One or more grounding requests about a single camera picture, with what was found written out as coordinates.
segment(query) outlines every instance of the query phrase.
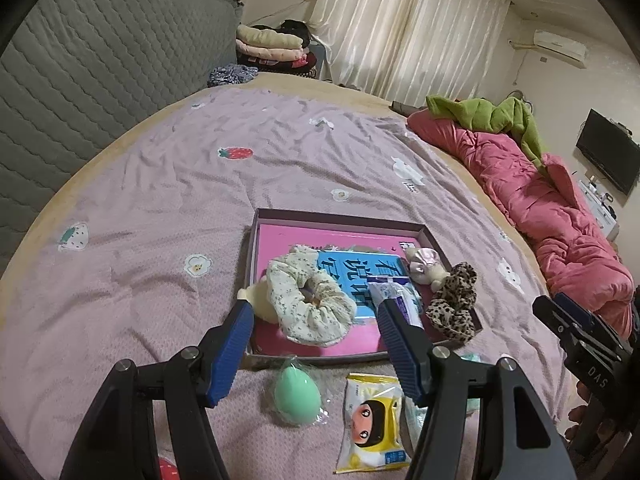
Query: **box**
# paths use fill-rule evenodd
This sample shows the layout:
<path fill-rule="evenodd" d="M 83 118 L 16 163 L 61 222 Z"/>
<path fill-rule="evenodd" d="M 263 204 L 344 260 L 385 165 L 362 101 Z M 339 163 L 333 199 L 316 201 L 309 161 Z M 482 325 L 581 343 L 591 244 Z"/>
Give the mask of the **box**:
<path fill-rule="evenodd" d="M 278 209 L 257 209 L 249 238 L 244 286 L 258 282 L 268 261 L 285 254 L 293 244 L 306 244 L 320 250 L 336 240 L 340 249 L 345 246 L 355 250 L 380 250 L 383 253 L 404 257 L 407 244 L 430 247 L 438 251 L 442 265 L 451 270 L 451 264 L 427 227 L 410 222 L 360 218 Z M 376 252 L 370 252 L 372 264 Z M 428 287 L 420 288 L 425 304 L 431 299 Z M 471 311 L 476 330 L 481 330 L 478 315 Z M 460 344 L 447 340 L 434 329 L 424 316 L 425 332 L 434 342 L 455 347 Z M 375 320 L 361 320 L 351 328 L 349 334 L 338 344 L 325 349 L 299 345 L 288 341 L 277 325 L 256 318 L 254 334 L 246 351 L 249 364 L 254 367 L 277 365 L 287 356 L 296 354 L 302 362 L 313 365 L 337 365 L 372 362 L 386 359 L 380 333 Z"/>

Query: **green blanket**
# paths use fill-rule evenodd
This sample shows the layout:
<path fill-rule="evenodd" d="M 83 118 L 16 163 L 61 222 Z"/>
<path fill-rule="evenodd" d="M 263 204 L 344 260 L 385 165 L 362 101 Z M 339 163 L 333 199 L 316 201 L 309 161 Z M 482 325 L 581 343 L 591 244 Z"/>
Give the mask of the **green blanket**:
<path fill-rule="evenodd" d="M 451 119 L 473 132 L 511 134 L 522 153 L 533 162 L 538 171 L 546 173 L 542 164 L 542 153 L 546 149 L 538 135 L 536 121 L 519 99 L 509 97 L 499 106 L 494 106 L 486 99 L 467 99 L 457 103 L 444 97 L 432 96 L 427 97 L 427 108 L 435 118 Z"/>

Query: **green makeup sponge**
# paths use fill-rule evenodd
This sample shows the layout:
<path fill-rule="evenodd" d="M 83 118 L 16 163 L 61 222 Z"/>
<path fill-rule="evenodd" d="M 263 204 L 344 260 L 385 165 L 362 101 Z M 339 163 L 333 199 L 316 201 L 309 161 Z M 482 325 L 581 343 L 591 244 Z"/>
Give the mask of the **green makeup sponge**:
<path fill-rule="evenodd" d="M 311 424 L 320 412 L 320 391 L 313 379 L 298 368 L 285 368 L 273 391 L 276 409 L 289 424 Z"/>

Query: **leopard print scrunchie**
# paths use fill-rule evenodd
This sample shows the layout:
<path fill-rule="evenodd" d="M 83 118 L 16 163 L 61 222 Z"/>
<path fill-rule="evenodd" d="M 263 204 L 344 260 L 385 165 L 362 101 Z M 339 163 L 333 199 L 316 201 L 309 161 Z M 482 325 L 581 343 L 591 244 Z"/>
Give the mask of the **leopard print scrunchie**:
<path fill-rule="evenodd" d="M 477 278 L 475 269 L 467 262 L 457 264 L 425 309 L 434 327 L 449 339 L 466 343 L 476 335 L 470 311 L 476 304 Z"/>

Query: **stack of folded bedding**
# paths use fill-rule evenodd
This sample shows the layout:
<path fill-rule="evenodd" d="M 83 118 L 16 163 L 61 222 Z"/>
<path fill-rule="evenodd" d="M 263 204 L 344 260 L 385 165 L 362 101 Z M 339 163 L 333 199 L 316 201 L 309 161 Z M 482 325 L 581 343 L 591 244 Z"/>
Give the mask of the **stack of folded bedding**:
<path fill-rule="evenodd" d="M 306 25 L 296 20 L 285 20 L 279 28 L 239 25 L 238 63 L 265 72 L 308 76 L 316 66 L 316 56 L 309 52 L 309 40 Z"/>

